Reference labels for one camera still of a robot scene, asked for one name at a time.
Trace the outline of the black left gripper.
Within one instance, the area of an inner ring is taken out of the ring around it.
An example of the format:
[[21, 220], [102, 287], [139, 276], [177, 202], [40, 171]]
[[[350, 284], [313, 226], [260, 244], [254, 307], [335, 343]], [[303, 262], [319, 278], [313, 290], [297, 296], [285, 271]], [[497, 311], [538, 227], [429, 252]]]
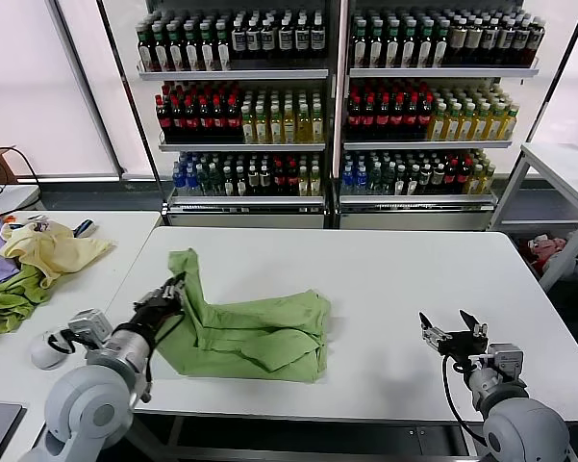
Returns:
[[167, 279], [160, 291], [150, 291], [134, 303], [134, 324], [157, 333], [164, 322], [179, 311], [188, 309], [186, 273], [180, 272]]

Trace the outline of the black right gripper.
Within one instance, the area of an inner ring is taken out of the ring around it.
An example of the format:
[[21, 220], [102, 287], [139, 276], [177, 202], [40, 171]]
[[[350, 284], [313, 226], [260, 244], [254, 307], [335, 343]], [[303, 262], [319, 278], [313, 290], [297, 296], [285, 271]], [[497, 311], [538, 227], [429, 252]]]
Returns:
[[474, 316], [464, 310], [460, 311], [460, 316], [467, 330], [445, 334], [440, 328], [433, 326], [420, 312], [422, 339], [432, 349], [438, 349], [440, 345], [440, 355], [452, 358], [457, 368], [474, 369], [475, 366], [470, 357], [485, 353], [489, 341], [488, 326], [478, 322]]

